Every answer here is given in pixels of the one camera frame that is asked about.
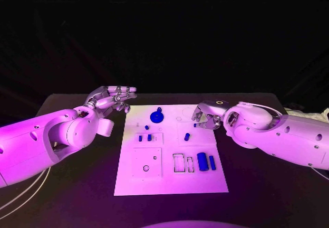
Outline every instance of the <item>white cable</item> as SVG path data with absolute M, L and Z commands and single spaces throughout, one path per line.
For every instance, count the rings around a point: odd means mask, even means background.
M 0 218 L 0 220 L 1 220 L 4 217 L 7 217 L 14 211 L 17 211 L 17 210 L 22 208 L 22 206 L 29 202 L 29 200 L 32 199 L 32 197 L 35 196 L 35 194 L 37 193 L 37 191 L 40 190 L 40 188 L 42 188 L 42 186 L 43 186 L 43 183 L 45 183 L 46 178 L 48 178 L 49 171 L 50 171 L 50 168 L 48 169 L 46 177 L 45 177 L 45 179 L 43 179 L 43 181 L 42 181 L 42 183 L 40 183 L 40 186 L 39 186 L 39 188 L 36 189 L 33 195 L 32 195 L 32 196 L 29 197 L 29 199 L 20 204 L 20 206 Z
M 26 188 L 26 190 L 11 199 L 11 201 L 9 201 L 1 207 L 0 207 L 0 210 L 4 209 L 20 197 L 22 195 L 29 191 L 29 189 L 32 188 L 32 186 L 36 184 L 37 180 L 40 179 L 42 175 L 45 174 L 45 171 L 42 171 L 37 179 L 35 180 L 35 182 L 32 183 L 32 185 Z
M 268 109 L 273 110 L 278 115 L 283 115 L 277 110 L 274 110 L 273 108 L 270 108 L 270 107 L 267 107 L 267 106 L 264 106 L 264 105 L 252 104 L 252 103 L 248 103 L 248 104 L 251 104 L 251 105 L 254 105 L 254 106 L 260 106 L 260 107 L 263 107 L 263 108 L 268 108 Z
M 317 174 L 322 175 L 322 177 L 325 177 L 329 180 L 329 178 L 313 167 L 310 167 L 310 168 L 317 172 Z

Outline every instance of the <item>black curtain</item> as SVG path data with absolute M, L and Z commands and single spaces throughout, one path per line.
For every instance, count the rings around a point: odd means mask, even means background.
M 329 4 L 0 3 L 0 124 L 52 93 L 274 93 L 327 107 Z

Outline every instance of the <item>blue object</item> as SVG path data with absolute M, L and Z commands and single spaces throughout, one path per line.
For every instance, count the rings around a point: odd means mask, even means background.
M 209 156 L 209 161 L 211 161 L 211 169 L 212 169 L 212 170 L 216 170 L 215 161 L 213 161 L 213 156 Z
M 150 121 L 153 122 L 153 123 L 160 123 L 162 121 L 163 121 L 163 113 L 162 113 L 162 108 L 159 107 L 157 108 L 157 110 L 156 110 L 156 112 L 153 112 L 151 114 L 150 114 Z
M 206 161 L 206 154 L 198 153 L 198 163 L 199 163 L 199 170 L 200 171 L 208 171 L 209 170 L 209 166 L 208 166 L 208 161 Z
M 190 137 L 190 134 L 186 133 L 183 140 L 187 141 L 189 140 L 189 137 Z

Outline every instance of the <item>robotic arm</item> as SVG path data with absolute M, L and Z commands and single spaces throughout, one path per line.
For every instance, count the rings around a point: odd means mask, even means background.
M 104 117 L 130 106 L 136 88 L 101 86 L 82 106 L 0 128 L 0 188 L 35 176 L 86 147 L 95 135 L 110 137 L 114 122 Z
M 267 154 L 286 161 L 329 170 L 329 124 L 313 119 L 281 115 L 270 107 L 239 102 L 235 106 L 225 101 L 203 101 L 193 112 L 192 120 L 208 121 L 196 127 L 218 129 L 221 123 L 226 135 L 245 148 L 260 148 Z

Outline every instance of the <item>dark table surface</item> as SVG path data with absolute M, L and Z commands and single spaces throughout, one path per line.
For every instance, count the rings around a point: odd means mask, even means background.
M 86 95 L 53 94 L 37 115 L 73 108 Z M 245 101 L 284 112 L 273 94 L 138 94 L 131 105 L 198 104 L 222 99 Z M 45 185 L 0 227 L 137 228 L 175 220 L 211 220 L 247 227 L 329 227 L 329 182 L 303 166 L 271 157 L 260 149 L 239 147 L 215 130 L 229 193 L 114 196 L 124 112 L 112 112 L 111 137 L 97 135 L 92 144 L 52 167 Z M 3 205 L 36 177 L 0 189 Z M 3 216 L 33 193 L 1 211 Z

